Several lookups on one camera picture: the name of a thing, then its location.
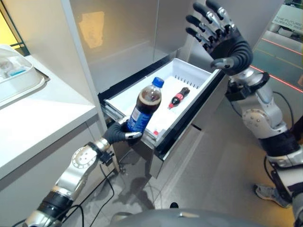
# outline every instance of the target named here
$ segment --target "yellow wall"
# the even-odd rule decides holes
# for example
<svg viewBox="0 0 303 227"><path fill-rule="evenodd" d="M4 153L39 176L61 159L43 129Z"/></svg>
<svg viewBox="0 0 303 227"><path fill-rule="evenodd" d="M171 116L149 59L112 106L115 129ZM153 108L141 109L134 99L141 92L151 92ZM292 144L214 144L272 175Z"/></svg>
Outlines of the yellow wall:
<svg viewBox="0 0 303 227"><path fill-rule="evenodd" d="M15 39L14 35L12 34L9 26L7 25L3 15L0 13L0 44L15 44L17 40Z"/></svg>

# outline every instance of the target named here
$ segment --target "white tray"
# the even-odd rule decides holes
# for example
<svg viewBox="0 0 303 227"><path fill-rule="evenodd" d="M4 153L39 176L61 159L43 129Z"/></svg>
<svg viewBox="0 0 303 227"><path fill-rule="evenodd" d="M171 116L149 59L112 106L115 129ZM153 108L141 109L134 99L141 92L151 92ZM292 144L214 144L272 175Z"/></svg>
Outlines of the white tray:
<svg viewBox="0 0 303 227"><path fill-rule="evenodd" d="M183 113L185 113L202 94L217 72L218 70L211 74L175 58L170 63L159 68L157 71L120 94L105 100L105 102L123 115L131 115L140 91L144 87L150 85L155 77L162 78L164 80L164 85L161 89L162 101L146 127L148 133L153 134L153 136L158 139L169 128L178 123L178 120L182 117ZM177 107L169 110L168 106L172 98L175 94L180 92L183 87L188 87L190 89L189 94Z"/></svg>
<svg viewBox="0 0 303 227"><path fill-rule="evenodd" d="M43 76L38 74L33 66L21 54L12 49L9 45L0 45L0 57L15 57L20 65L26 66L27 70L0 81L0 107L18 99L38 88L44 83Z"/></svg>

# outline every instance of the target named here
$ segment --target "blue bottle label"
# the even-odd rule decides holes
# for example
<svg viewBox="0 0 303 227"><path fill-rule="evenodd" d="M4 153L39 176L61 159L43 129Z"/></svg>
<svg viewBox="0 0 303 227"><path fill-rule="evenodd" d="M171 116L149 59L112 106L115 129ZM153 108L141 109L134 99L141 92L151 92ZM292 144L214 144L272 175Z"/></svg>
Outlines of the blue bottle label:
<svg viewBox="0 0 303 227"><path fill-rule="evenodd" d="M141 113L136 107L127 122L129 131L140 131L143 133L148 122L150 121L152 114Z"/></svg>

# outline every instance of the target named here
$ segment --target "red line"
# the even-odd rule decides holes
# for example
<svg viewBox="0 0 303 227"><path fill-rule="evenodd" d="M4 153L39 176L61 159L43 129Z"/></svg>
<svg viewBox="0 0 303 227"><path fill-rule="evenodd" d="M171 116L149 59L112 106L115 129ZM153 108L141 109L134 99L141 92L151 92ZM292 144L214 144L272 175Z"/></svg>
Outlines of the red line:
<svg viewBox="0 0 303 227"><path fill-rule="evenodd" d="M287 49L287 50L289 50L289 51L292 51L292 52L294 52L294 53L297 53L297 54L299 54L299 55L301 55L301 56L303 55L302 53L300 53L300 52L298 52L298 51L294 51L294 50L289 49L289 48L287 48L287 47L285 47L285 46L282 46L282 45L280 45L280 44L276 44L276 43L274 43L274 42L272 42L272 41L269 41L268 39L262 38L262 40L264 40L264 41L266 41L266 42L269 42L269 43L271 43L271 44L273 44L273 45L280 46L280 47L282 47L282 48L284 48L284 49Z"/></svg>
<svg viewBox="0 0 303 227"><path fill-rule="evenodd" d="M264 71L262 71L262 70L256 68L255 66L252 66L252 65L250 65L250 66L251 66L253 69L256 69L256 70L258 70L258 71L260 71L260 72L264 72ZM295 89L295 90L297 90L297 91L303 93L303 90L301 90L301 89L295 87L294 85L291 85L291 84L285 82L284 80L282 80L282 79L280 79L280 78L278 78L278 77L276 77L276 76L273 76L273 75L271 75L271 74L270 74L269 76L272 77L272 78L274 78L274 79L276 79L276 80L278 80L278 81L280 81L281 83L284 83L284 84L286 84L287 86L289 86L289 87L291 87L291 88L293 88L293 89Z"/></svg>

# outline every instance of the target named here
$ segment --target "red label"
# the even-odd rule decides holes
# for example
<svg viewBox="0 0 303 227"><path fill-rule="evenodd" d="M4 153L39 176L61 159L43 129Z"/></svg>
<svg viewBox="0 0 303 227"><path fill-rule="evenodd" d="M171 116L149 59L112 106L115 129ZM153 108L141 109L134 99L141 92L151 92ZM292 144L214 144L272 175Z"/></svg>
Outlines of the red label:
<svg viewBox="0 0 303 227"><path fill-rule="evenodd" d="M180 99L180 101L184 98L182 94L178 93L175 95L175 97L177 97L178 99Z"/></svg>

